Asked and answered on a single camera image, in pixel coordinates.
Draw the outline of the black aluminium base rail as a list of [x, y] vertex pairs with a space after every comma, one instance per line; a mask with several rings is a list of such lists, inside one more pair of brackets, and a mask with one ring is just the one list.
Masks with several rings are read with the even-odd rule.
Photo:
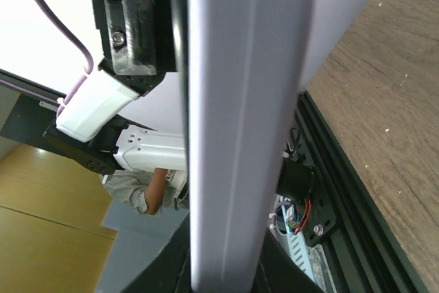
[[310, 94], [298, 99], [277, 195], [297, 206], [294, 233], [319, 255], [326, 292], [425, 292]]

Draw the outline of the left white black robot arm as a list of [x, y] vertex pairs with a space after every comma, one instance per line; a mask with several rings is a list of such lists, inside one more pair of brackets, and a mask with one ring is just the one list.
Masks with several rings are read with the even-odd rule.
[[172, 71], [188, 89], [187, 0], [92, 0], [104, 57], [60, 101], [44, 138], [86, 169], [186, 170], [187, 132], [157, 132], [120, 115]]

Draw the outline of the lilac phone case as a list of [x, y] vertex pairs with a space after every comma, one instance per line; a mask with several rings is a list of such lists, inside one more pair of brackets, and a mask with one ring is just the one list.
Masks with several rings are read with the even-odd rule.
[[188, 0], [191, 287], [249, 292], [299, 90], [367, 0]]

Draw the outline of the left black frame post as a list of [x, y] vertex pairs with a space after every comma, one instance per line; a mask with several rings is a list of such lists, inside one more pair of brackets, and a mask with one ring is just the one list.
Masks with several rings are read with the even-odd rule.
[[64, 97], [57, 91], [39, 85], [33, 81], [19, 77], [7, 71], [1, 70], [1, 86], [8, 87], [14, 91], [33, 97], [49, 104], [57, 105], [58, 98]]

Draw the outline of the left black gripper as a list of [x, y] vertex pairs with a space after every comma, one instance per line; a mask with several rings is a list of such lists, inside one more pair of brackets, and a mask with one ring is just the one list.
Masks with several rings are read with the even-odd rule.
[[92, 0], [104, 57], [98, 64], [124, 86], [148, 94], [176, 71], [171, 0]]

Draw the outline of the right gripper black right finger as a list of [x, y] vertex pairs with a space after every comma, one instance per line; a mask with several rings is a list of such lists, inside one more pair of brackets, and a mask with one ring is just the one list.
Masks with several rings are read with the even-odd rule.
[[312, 293], [322, 290], [290, 259], [275, 236], [267, 229], [252, 292]]

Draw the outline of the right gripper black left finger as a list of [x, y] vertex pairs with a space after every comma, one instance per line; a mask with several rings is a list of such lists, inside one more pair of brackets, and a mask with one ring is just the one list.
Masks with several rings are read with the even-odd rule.
[[121, 292], [190, 292], [189, 234], [189, 217], [186, 217], [157, 257]]

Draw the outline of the person in striped shirt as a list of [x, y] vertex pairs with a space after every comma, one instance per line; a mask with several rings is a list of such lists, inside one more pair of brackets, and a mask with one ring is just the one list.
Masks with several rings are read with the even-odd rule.
[[129, 205], [135, 213], [155, 215], [161, 208], [189, 208], [187, 174], [184, 171], [125, 169], [99, 178], [113, 199]]

